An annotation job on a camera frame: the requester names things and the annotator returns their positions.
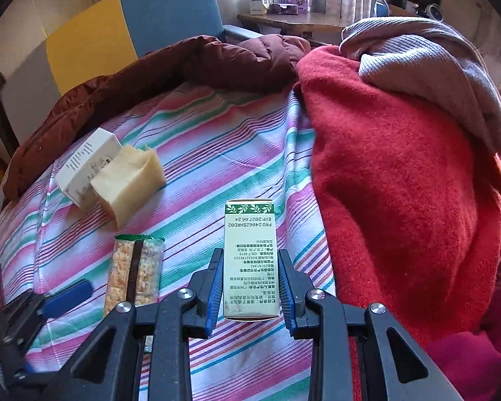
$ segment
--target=green leaf pattern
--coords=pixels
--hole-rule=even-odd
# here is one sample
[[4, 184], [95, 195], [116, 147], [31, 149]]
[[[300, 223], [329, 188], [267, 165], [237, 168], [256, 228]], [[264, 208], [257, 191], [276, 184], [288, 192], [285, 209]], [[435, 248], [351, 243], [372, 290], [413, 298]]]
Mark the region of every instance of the green leaf pattern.
[[274, 214], [275, 207], [273, 204], [236, 204], [226, 205], [225, 214]]

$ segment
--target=striped bedsheet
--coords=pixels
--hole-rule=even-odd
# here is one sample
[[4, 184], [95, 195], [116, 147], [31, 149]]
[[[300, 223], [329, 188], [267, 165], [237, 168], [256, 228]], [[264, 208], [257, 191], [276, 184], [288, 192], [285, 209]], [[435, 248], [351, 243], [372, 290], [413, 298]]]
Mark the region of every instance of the striped bedsheet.
[[[309, 273], [316, 286], [334, 293], [310, 177], [314, 131], [291, 91], [261, 96], [183, 84], [104, 128], [122, 144], [155, 149], [166, 172], [168, 184], [119, 231], [166, 239], [160, 299], [187, 285], [223, 246], [225, 202], [259, 196], [275, 202], [278, 248], [288, 249], [296, 268]], [[27, 354], [37, 371], [58, 370], [102, 319], [118, 231], [100, 207], [83, 214], [54, 180], [80, 143], [0, 216], [7, 300], [28, 288], [56, 292], [80, 278], [95, 288], [90, 300], [41, 330]], [[311, 344], [291, 339], [281, 317], [238, 323], [219, 315], [209, 340], [190, 341], [190, 358], [195, 401], [307, 399]]]

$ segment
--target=wooden desk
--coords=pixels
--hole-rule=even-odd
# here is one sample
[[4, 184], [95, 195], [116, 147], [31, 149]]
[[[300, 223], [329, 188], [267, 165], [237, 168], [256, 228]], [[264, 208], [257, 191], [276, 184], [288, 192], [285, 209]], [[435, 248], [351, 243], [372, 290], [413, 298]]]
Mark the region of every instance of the wooden desk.
[[267, 25], [281, 29], [281, 34], [293, 34], [311, 39], [313, 32], [341, 33], [350, 25], [337, 16], [310, 12], [306, 15], [238, 15], [243, 27], [259, 31], [258, 25]]
[[412, 12], [409, 12], [408, 10], [405, 10], [401, 7], [397, 7], [394, 5], [389, 4], [389, 15], [390, 16], [417, 16], [420, 17], [419, 15], [416, 15]]

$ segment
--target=snack bar wrapper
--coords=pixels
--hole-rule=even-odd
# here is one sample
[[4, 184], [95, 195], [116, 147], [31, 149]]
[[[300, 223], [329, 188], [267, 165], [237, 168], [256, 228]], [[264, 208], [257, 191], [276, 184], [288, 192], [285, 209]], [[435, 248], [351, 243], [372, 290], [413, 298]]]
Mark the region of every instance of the snack bar wrapper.
[[136, 306], [158, 301], [163, 248], [163, 239], [149, 235], [115, 237], [104, 316], [121, 301]]

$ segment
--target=metal screw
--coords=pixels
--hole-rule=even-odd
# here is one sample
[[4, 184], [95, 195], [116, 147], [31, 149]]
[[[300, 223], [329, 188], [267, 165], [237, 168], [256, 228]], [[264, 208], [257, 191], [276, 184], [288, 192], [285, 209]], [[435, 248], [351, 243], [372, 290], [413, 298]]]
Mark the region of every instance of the metal screw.
[[182, 289], [178, 290], [177, 294], [178, 294], [178, 297], [180, 297], [183, 300], [186, 300], [188, 298], [193, 297], [193, 290], [189, 289], [189, 288], [182, 288]]
[[322, 289], [312, 289], [308, 295], [314, 300], [323, 300], [326, 297], [326, 293]]
[[122, 301], [122, 302], [117, 304], [115, 309], [117, 309], [117, 312], [119, 312], [119, 313], [127, 313], [127, 312], [130, 312], [132, 310], [132, 306], [133, 305], [131, 304], [131, 302]]
[[371, 312], [378, 315], [386, 312], [386, 307], [382, 303], [373, 303], [371, 306], [369, 306], [369, 309], [371, 310]]

